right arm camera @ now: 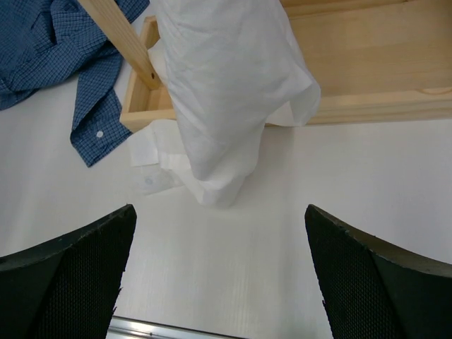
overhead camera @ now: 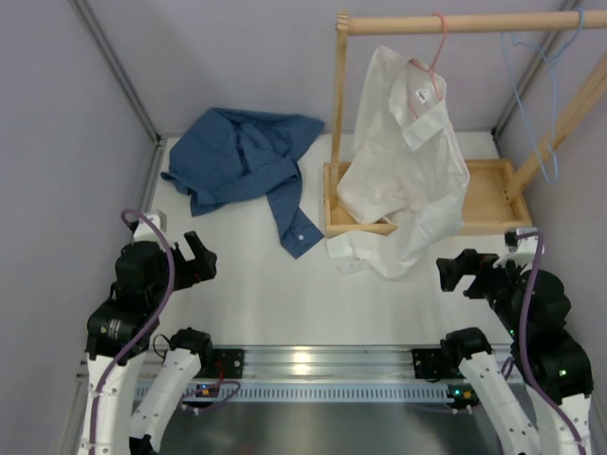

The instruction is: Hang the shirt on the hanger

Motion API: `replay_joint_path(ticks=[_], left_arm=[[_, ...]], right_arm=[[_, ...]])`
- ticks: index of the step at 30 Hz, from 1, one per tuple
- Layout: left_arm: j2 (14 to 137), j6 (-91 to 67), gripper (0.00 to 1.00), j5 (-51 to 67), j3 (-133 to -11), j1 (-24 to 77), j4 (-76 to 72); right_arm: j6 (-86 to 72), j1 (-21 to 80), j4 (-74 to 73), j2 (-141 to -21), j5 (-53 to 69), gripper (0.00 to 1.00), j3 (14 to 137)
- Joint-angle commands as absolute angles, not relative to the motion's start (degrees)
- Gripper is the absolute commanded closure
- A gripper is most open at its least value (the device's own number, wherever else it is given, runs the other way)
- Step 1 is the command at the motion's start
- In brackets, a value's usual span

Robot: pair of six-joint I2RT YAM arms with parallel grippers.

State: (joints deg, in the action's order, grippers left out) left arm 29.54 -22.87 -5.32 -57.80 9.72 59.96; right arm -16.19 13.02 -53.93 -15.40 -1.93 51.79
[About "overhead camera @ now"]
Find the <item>blue checkered shirt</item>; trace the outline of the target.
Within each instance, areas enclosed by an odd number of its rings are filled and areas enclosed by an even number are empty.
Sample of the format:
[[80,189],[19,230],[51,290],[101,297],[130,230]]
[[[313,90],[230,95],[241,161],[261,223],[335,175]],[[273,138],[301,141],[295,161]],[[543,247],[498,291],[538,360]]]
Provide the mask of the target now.
[[281,246],[298,259],[323,238],[300,208],[299,167],[323,128],[301,114],[211,108],[173,146],[161,178],[190,197],[193,217],[264,196]]

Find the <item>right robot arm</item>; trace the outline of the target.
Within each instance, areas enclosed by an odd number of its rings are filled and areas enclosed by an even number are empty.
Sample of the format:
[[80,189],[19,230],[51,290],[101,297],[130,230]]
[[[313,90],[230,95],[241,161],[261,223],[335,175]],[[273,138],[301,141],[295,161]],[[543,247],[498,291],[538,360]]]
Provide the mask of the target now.
[[594,382],[589,356],[567,332],[571,302],[561,280],[541,269],[542,251],[505,256],[465,249],[439,258],[440,288],[484,300],[511,337],[512,364],[522,375],[535,417],[528,418],[485,334],[476,327],[441,340],[441,364],[471,385],[506,454],[589,454]]

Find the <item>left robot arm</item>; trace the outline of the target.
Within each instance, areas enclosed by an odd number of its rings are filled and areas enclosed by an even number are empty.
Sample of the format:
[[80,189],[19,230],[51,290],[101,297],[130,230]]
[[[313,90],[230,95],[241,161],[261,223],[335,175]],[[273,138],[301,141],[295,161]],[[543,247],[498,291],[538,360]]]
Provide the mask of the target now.
[[81,454],[157,454],[186,386],[210,374],[212,339],[192,328],[169,340],[161,371],[139,405],[133,404],[139,371],[158,326],[157,311],[176,290],[216,275],[217,256],[193,232],[184,238],[193,258],[156,241],[125,246],[115,263],[109,297],[87,322],[88,397],[78,451]]

